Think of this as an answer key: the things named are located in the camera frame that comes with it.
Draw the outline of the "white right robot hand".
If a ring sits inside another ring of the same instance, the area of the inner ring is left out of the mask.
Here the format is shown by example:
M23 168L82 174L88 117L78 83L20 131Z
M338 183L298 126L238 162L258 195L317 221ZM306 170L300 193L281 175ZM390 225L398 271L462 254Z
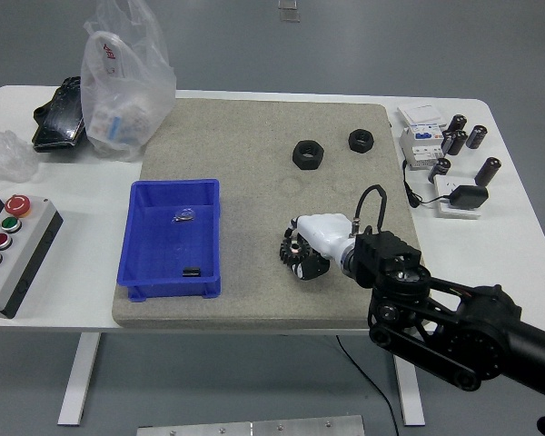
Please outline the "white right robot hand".
M302 281L327 273L335 263L352 277L352 223L342 213L301 215L291 220L280 245L280 259Z

